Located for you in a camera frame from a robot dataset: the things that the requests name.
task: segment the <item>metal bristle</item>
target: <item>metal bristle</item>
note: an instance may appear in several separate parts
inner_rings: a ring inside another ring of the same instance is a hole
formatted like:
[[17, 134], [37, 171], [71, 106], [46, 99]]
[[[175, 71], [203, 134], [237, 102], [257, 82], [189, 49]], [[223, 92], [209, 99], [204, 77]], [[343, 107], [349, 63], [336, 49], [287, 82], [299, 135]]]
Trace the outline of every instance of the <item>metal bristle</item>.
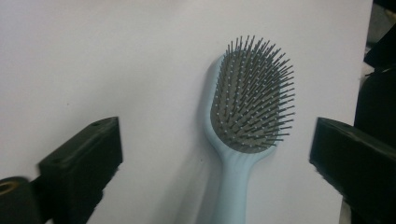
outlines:
[[229, 147], [244, 153], [264, 151], [291, 126], [293, 74], [285, 53], [255, 36], [236, 38], [220, 66], [211, 109], [212, 126]]

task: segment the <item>hairbrush handle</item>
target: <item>hairbrush handle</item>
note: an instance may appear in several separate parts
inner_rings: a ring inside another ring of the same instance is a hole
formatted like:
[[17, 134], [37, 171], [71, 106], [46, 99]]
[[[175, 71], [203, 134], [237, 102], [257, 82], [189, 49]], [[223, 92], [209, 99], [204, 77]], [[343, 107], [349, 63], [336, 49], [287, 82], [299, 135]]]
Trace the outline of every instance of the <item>hairbrush handle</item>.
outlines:
[[244, 224], [250, 168], [245, 160], [223, 161], [219, 195], [211, 224]]

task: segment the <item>white wall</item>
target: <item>white wall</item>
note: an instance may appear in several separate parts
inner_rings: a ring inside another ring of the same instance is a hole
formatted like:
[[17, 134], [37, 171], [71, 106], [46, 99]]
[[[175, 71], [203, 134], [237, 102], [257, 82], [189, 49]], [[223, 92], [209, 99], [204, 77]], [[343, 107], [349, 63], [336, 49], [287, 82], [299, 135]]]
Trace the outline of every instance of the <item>white wall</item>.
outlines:
[[293, 130], [249, 180], [247, 223], [335, 224], [308, 162], [316, 117], [351, 123], [369, 0], [0, 1], [0, 178], [91, 122], [120, 117], [124, 164], [89, 223], [207, 223], [219, 184], [203, 133], [206, 71], [240, 35], [294, 64]]

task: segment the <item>light blue hairbrush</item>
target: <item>light blue hairbrush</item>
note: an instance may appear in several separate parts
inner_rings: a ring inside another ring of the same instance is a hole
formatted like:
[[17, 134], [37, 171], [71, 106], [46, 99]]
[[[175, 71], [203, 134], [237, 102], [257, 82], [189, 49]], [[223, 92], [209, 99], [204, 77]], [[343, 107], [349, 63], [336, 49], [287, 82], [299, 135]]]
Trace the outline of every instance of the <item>light blue hairbrush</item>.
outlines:
[[205, 133], [222, 161], [211, 224], [245, 223], [250, 169], [291, 128], [291, 66], [274, 47], [241, 36], [216, 64], [205, 109]]

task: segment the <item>hairbrush head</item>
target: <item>hairbrush head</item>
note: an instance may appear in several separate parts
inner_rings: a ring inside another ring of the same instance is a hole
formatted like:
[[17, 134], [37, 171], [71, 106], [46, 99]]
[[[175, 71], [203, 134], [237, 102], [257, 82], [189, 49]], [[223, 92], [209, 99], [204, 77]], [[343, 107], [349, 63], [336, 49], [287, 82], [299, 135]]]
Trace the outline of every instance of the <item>hairbrush head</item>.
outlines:
[[254, 36], [243, 42], [241, 36], [223, 56], [210, 120], [219, 139], [234, 150], [262, 152], [291, 128], [292, 66], [274, 48]]

